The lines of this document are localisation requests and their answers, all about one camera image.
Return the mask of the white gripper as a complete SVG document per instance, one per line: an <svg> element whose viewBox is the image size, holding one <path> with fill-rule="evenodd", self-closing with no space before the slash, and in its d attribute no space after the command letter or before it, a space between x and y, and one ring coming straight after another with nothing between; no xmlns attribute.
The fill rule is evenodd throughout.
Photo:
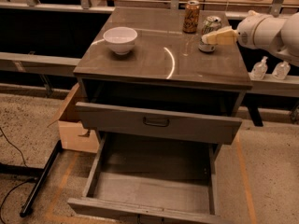
<svg viewBox="0 0 299 224"><path fill-rule="evenodd" d="M203 35L202 40L209 45L232 45L237 40L242 47L260 49L263 42L264 20L264 14L251 10L249 15L237 25L237 30L226 26Z"/></svg>

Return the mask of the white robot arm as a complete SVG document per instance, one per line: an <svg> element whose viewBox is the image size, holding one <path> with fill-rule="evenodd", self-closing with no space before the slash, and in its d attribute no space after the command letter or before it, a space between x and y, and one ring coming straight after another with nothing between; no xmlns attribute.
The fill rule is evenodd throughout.
<svg viewBox="0 0 299 224"><path fill-rule="evenodd" d="M202 35L208 45L230 45L238 42L248 49L266 50L271 55L299 66L299 13L274 17L253 10L237 25Z"/></svg>

